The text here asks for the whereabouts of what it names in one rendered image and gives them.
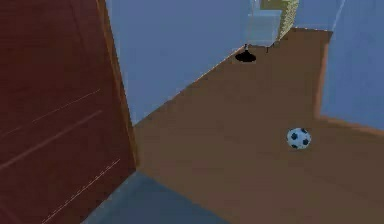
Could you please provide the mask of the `black round lamp base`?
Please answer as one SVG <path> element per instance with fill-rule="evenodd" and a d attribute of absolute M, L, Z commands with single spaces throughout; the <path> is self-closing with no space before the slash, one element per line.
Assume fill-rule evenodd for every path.
<path fill-rule="evenodd" d="M 240 62 L 250 63 L 256 61 L 256 56 L 249 51 L 249 45 L 245 44 L 243 50 L 235 55 L 235 59 Z"/>

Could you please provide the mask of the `black and white football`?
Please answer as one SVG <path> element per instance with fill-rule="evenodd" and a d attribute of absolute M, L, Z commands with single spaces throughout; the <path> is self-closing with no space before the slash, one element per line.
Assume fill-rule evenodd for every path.
<path fill-rule="evenodd" d="M 311 143 L 311 134 L 304 128 L 293 128 L 287 132 L 286 140 L 289 146 L 296 150 L 304 150 Z"/>

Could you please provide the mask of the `dark red wooden room door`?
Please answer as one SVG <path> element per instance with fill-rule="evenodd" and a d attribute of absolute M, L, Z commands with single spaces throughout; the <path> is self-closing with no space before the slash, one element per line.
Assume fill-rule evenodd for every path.
<path fill-rule="evenodd" d="M 105 0 L 0 0 L 0 224 L 81 224 L 135 170 Z"/>

